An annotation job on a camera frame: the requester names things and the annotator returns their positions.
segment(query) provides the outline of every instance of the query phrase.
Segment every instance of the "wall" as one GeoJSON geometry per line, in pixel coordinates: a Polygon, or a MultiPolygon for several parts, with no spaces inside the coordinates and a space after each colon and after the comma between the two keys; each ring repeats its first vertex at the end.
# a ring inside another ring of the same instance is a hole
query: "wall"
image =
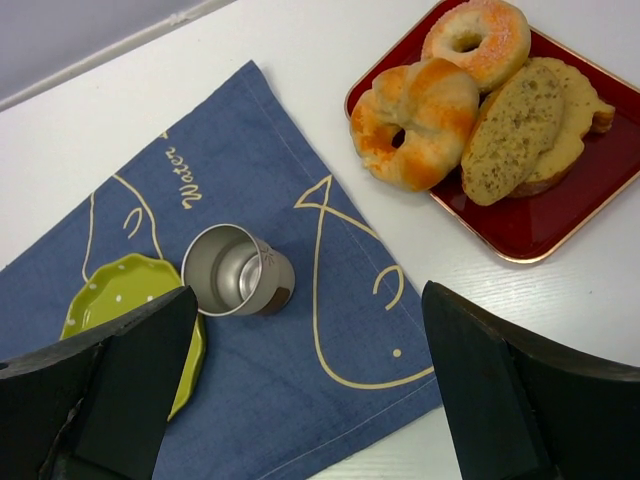
{"type": "Polygon", "coordinates": [[[0,0],[0,110],[232,0],[0,0]]]}

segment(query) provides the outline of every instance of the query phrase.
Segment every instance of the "pastry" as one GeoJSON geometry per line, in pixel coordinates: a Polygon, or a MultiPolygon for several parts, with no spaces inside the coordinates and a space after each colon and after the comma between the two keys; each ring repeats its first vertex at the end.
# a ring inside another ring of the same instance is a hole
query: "pastry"
{"type": "Polygon", "coordinates": [[[533,58],[531,65],[543,65],[558,78],[565,109],[553,148],[540,154],[533,172],[509,194],[510,197],[537,195],[560,182],[582,154],[582,138],[589,131],[608,131],[615,113],[615,108],[600,100],[589,79],[577,68],[562,60],[540,57],[533,58]]]}
{"type": "Polygon", "coordinates": [[[470,0],[446,12],[427,34],[422,58],[445,58],[468,72],[481,93],[493,91],[529,56],[524,14],[502,0],[470,0]]]}
{"type": "Polygon", "coordinates": [[[447,60],[391,68],[353,109],[355,149],[379,180],[428,190],[459,165],[478,102],[471,76],[447,60]]]}
{"type": "Polygon", "coordinates": [[[509,195],[555,141],[562,86],[544,65],[527,63],[485,101],[462,155],[462,187],[486,206],[509,195]]]}

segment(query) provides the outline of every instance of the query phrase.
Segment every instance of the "fish drawing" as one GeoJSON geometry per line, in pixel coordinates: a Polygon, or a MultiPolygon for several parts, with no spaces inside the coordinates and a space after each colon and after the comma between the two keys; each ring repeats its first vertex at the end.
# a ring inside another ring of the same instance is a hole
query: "fish drawing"
{"type": "MultiPolygon", "coordinates": [[[[316,241],[315,241],[315,251],[313,252],[314,255],[314,262],[313,262],[313,285],[312,285],[312,328],[313,328],[313,337],[314,337],[314,345],[315,345],[315,350],[316,350],[316,355],[318,357],[318,361],[322,367],[322,369],[324,370],[324,372],[334,381],[338,382],[341,385],[344,385],[346,387],[350,387],[350,388],[354,388],[354,389],[359,389],[359,390],[382,390],[382,389],[387,389],[387,388],[393,388],[393,387],[398,387],[401,385],[406,385],[408,383],[417,381],[423,377],[426,377],[427,375],[430,375],[433,373],[434,369],[433,366],[428,366],[423,368],[420,371],[416,371],[415,373],[411,373],[408,375],[404,375],[401,378],[395,378],[395,379],[390,379],[390,380],[385,380],[385,381],[376,381],[376,382],[372,382],[372,381],[362,381],[361,379],[354,379],[354,378],[346,378],[346,375],[343,373],[339,372],[339,368],[336,365],[332,365],[330,364],[330,361],[328,359],[328,355],[325,352],[326,348],[325,345],[323,344],[322,341],[322,325],[323,325],[323,320],[322,319],[322,315],[321,315],[321,309],[320,309],[320,266],[324,265],[322,264],[321,260],[321,255],[322,255],[322,235],[323,235],[323,231],[326,228],[326,222],[327,222],[327,218],[329,218],[329,216],[333,216],[336,217],[338,219],[340,219],[343,222],[346,222],[348,225],[351,225],[353,227],[356,227],[356,229],[365,232],[367,235],[369,235],[370,237],[372,237],[373,239],[375,239],[376,241],[379,241],[379,238],[377,236],[377,234],[367,225],[365,225],[364,223],[346,215],[343,212],[340,212],[336,209],[334,209],[333,207],[331,207],[329,205],[329,199],[330,199],[330,194],[331,194],[331,187],[332,187],[332,183],[333,183],[333,177],[332,175],[328,175],[325,178],[323,178],[320,182],[318,182],[315,186],[311,187],[309,190],[307,190],[295,203],[294,208],[296,209],[316,209],[318,210],[318,228],[317,228],[317,233],[316,233],[316,241]],[[314,197],[316,199],[318,199],[318,194],[322,194],[322,191],[324,190],[324,195],[322,203],[319,203],[317,201],[312,201],[311,197],[314,197]]],[[[401,306],[401,298],[404,292],[404,286],[405,286],[405,279],[404,279],[404,273],[402,271],[402,269],[400,268],[400,266],[398,265],[390,265],[387,268],[382,269],[378,276],[375,278],[375,280],[373,280],[372,282],[372,294],[373,295],[377,295],[379,294],[379,292],[381,291],[381,285],[383,283],[386,283],[385,277],[389,274],[395,274],[397,276],[397,291],[395,293],[395,296],[391,299],[391,301],[389,301],[386,306],[384,307],[386,311],[390,311],[394,308],[402,308],[401,306]]],[[[418,353],[423,354],[424,352],[428,351],[427,347],[426,347],[426,337],[424,336],[424,332],[420,330],[420,327],[418,327],[416,325],[416,329],[417,332],[419,332],[419,335],[422,335],[422,339],[424,340],[423,343],[416,343],[416,345],[418,345],[417,348],[414,348],[415,350],[419,350],[418,353]]],[[[401,358],[403,355],[403,351],[400,348],[394,348],[392,350],[392,357],[395,358],[396,360],[401,358]]],[[[424,361],[422,362],[424,364],[428,364],[429,362],[427,361],[427,358],[424,359],[424,361]]]]}
{"type": "Polygon", "coordinates": [[[89,197],[89,233],[82,264],[85,282],[102,265],[125,253],[164,259],[155,216],[140,192],[120,175],[108,182],[89,197]]]}

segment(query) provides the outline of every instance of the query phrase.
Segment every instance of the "bread roll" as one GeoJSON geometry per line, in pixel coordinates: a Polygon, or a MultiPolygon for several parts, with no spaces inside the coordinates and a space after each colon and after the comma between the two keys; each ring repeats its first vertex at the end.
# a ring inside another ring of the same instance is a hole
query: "bread roll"
{"type": "Polygon", "coordinates": [[[434,58],[375,78],[351,114],[351,136],[379,180],[417,192],[460,163],[478,113],[478,87],[461,68],[434,58]],[[404,142],[394,137],[404,133],[404,142]]]}

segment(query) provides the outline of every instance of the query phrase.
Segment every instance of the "black object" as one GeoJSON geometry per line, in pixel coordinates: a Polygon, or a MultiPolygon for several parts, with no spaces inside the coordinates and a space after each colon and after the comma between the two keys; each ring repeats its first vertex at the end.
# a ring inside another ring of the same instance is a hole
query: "black object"
{"type": "Polygon", "coordinates": [[[180,287],[2,362],[0,478],[150,479],[196,316],[180,287]]]}
{"type": "Polygon", "coordinates": [[[465,480],[640,478],[640,368],[553,342],[437,283],[422,308],[465,480]]]}

